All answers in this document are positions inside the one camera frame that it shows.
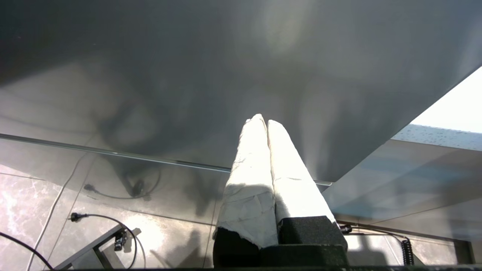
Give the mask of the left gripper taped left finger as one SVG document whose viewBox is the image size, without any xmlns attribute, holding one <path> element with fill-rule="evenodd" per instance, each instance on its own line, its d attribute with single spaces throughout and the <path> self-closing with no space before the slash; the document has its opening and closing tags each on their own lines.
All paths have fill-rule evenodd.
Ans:
<svg viewBox="0 0 482 271">
<path fill-rule="evenodd" d="M 270 148 L 261 114 L 242 127 L 213 239 L 215 266 L 258 266 L 261 250 L 278 244 Z"/>
</svg>

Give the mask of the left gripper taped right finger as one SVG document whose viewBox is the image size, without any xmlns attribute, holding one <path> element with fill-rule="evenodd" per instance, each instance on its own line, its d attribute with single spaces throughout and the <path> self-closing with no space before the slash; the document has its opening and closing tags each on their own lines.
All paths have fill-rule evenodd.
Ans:
<svg viewBox="0 0 482 271">
<path fill-rule="evenodd" d="M 260 251 L 263 266 L 347 266 L 348 244 L 284 126 L 267 126 L 278 244 Z"/>
</svg>

